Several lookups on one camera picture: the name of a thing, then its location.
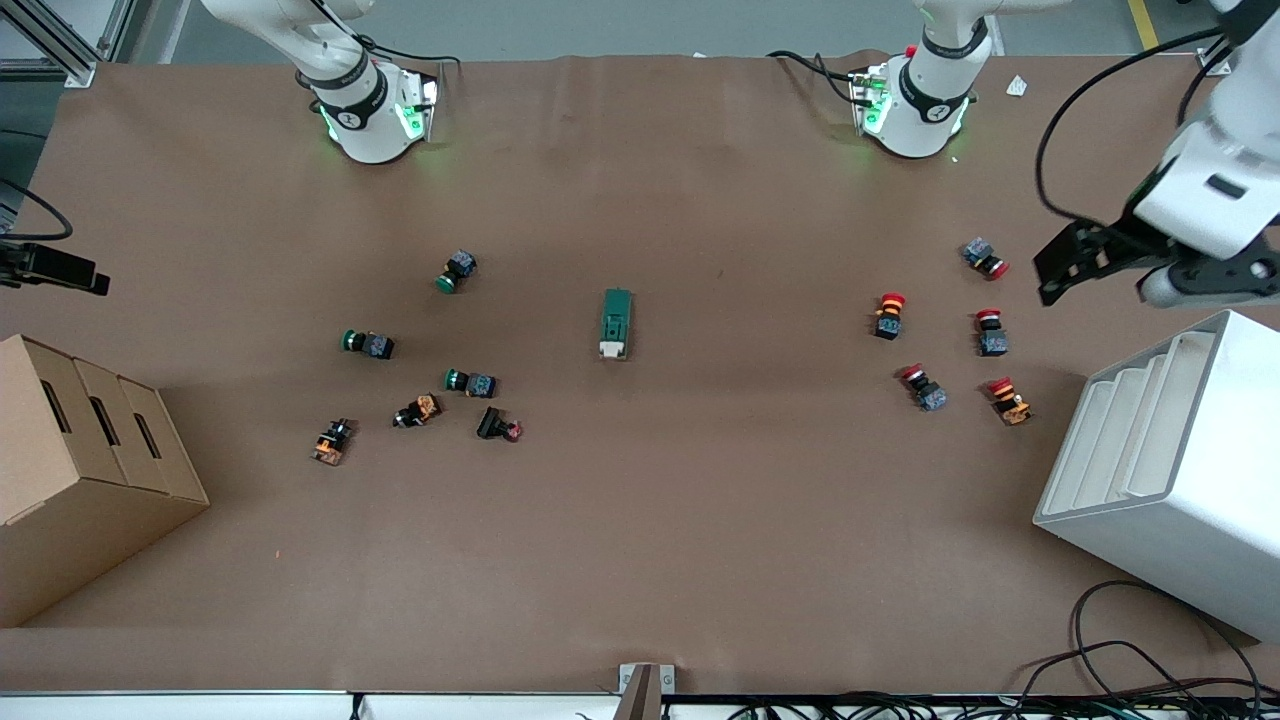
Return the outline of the red button orange body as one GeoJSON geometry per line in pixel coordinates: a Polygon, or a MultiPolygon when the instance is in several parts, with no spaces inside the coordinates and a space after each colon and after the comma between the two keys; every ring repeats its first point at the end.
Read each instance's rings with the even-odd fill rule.
{"type": "Polygon", "coordinates": [[[993,410],[1006,427],[1016,427],[1033,418],[1030,405],[1018,393],[1010,377],[986,384],[993,410]]]}

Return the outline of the green load switch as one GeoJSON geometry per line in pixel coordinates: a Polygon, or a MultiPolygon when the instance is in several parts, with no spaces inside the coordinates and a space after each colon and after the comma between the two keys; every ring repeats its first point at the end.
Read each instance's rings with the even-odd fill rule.
{"type": "Polygon", "coordinates": [[[608,288],[603,295],[598,351],[602,359],[625,360],[630,350],[632,292],[608,288]]]}

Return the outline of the grey metal table bracket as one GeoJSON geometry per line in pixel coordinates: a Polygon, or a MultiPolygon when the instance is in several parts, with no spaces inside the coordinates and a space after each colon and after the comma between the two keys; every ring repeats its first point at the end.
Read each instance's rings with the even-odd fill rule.
{"type": "Polygon", "coordinates": [[[613,720],[671,720],[664,697],[676,693],[676,666],[622,664],[618,667],[618,692],[613,720]]]}

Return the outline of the white slotted bin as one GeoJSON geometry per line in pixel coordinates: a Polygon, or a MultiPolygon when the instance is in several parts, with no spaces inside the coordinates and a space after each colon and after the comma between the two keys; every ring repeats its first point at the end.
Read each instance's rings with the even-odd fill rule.
{"type": "Polygon", "coordinates": [[[1280,644],[1280,331],[1222,310],[1091,375],[1033,521],[1280,644]]]}

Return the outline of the aluminium frame profile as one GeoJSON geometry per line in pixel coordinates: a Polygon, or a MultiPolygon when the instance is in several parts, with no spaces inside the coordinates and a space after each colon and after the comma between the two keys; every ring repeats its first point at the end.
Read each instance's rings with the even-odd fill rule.
{"type": "Polygon", "coordinates": [[[87,88],[123,56],[140,0],[0,0],[0,79],[61,78],[87,88]]]}
{"type": "Polygon", "coordinates": [[[1229,76],[1230,58],[1251,45],[1280,42],[1280,0],[1207,0],[1219,22],[1220,40],[1197,51],[1204,76],[1229,76]]]}

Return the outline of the brown cardboard box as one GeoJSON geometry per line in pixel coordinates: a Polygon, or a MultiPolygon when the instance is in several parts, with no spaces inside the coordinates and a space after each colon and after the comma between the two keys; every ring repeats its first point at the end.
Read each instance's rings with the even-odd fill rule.
{"type": "Polygon", "coordinates": [[[156,389],[22,334],[0,341],[0,629],[207,505],[156,389]]]}

